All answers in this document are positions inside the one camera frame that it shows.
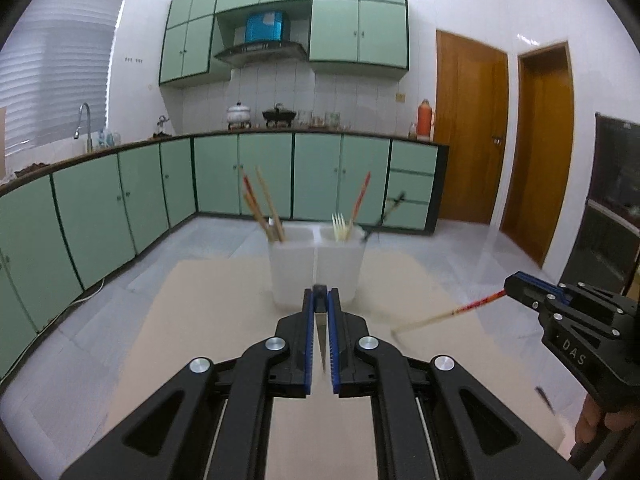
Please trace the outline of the right human hand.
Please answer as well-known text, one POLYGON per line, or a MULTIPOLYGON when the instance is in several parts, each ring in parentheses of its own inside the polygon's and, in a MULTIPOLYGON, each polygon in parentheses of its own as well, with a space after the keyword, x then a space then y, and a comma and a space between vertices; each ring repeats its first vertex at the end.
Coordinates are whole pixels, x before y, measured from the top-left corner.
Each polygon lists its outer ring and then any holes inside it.
POLYGON ((620 432, 634 426, 639 419, 638 406, 630 406, 616 413, 605 413, 597 402, 586 394, 575 426, 575 441, 588 444, 596 437, 600 425, 612 432, 620 432))

